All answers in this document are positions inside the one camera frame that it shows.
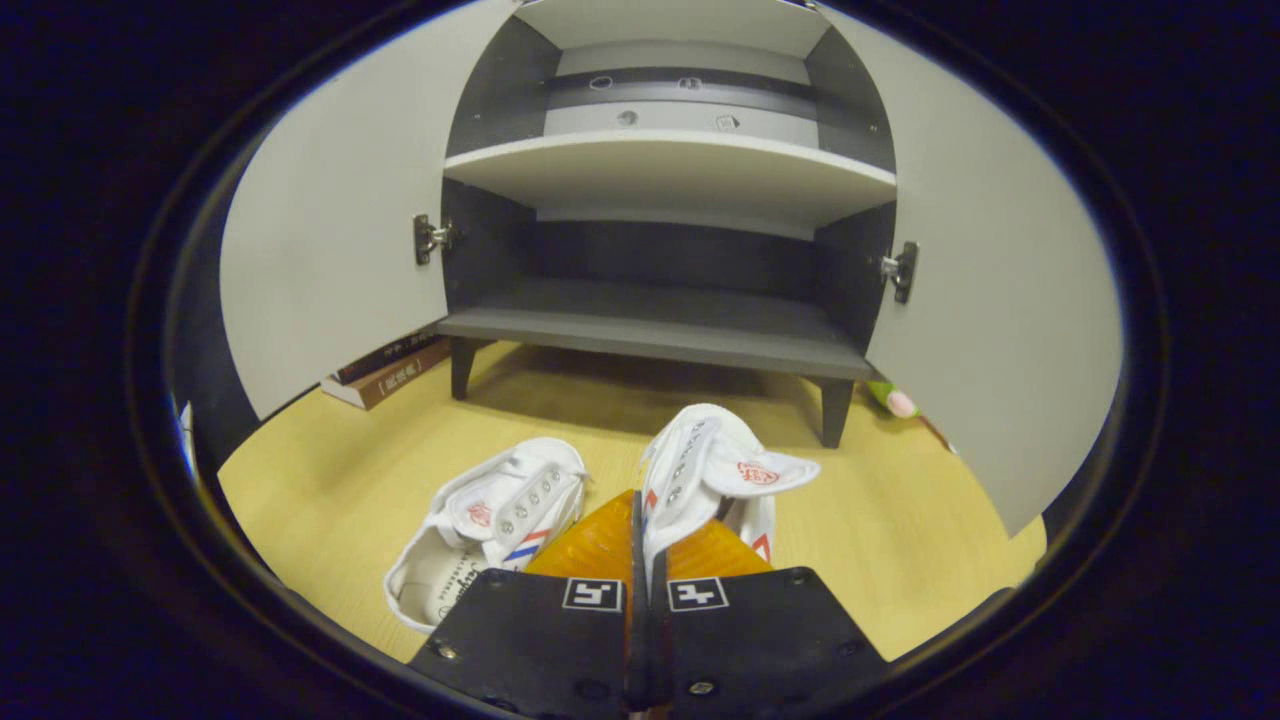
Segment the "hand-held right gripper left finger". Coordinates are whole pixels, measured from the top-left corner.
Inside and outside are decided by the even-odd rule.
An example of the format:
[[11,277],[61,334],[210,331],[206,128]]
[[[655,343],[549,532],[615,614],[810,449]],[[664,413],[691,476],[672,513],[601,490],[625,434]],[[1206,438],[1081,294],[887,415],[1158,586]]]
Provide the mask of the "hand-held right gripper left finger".
[[483,571],[410,661],[520,716],[628,716],[649,705],[648,606],[627,489],[524,571]]

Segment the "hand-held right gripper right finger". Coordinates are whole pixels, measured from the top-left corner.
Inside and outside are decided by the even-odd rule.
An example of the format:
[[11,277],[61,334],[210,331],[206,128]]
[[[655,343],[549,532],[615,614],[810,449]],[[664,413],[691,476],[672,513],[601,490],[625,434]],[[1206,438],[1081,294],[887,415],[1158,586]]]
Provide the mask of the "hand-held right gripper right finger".
[[677,575],[652,566],[650,700],[659,717],[833,717],[890,664],[810,568]]

